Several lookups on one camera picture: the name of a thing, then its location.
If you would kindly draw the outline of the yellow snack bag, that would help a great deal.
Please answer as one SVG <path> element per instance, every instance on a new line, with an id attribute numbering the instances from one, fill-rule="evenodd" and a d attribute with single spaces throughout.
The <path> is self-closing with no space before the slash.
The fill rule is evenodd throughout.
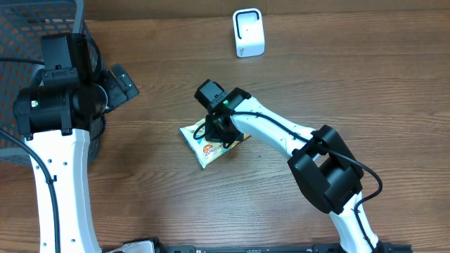
<path id="1" fill-rule="evenodd" d="M 251 135 L 244 134 L 242 138 L 226 145 L 222 142 L 208 141 L 205 137 L 200 138 L 205 133 L 205 119 L 199 120 L 194 125 L 182 127 L 179 131 L 193 151 L 201 169 L 251 137 Z"/>

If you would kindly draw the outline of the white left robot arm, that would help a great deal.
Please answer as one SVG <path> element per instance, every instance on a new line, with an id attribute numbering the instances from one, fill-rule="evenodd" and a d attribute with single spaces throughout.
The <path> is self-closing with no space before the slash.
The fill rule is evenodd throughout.
<path id="1" fill-rule="evenodd" d="M 80 33 L 41 38 L 40 84 L 20 91 L 13 113 L 34 167 L 40 252 L 100 252 L 91 214 L 89 148 L 104 115 L 138 96 L 124 68 L 93 65 L 95 41 Z"/>

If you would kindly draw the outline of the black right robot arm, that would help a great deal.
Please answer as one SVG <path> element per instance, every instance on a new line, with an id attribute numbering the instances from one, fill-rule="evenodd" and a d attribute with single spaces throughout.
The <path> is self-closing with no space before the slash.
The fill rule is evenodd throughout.
<path id="1" fill-rule="evenodd" d="M 229 148 L 245 135 L 255 137 L 282 154 L 300 192 L 320 212 L 329 214 L 344 252 L 382 252 L 371 230 L 363 203 L 380 194 L 382 181 L 356 160 L 334 128 L 315 130 L 277 115 L 240 88 L 226 92 L 208 79 L 195 99 L 207 109 L 204 138 Z"/>

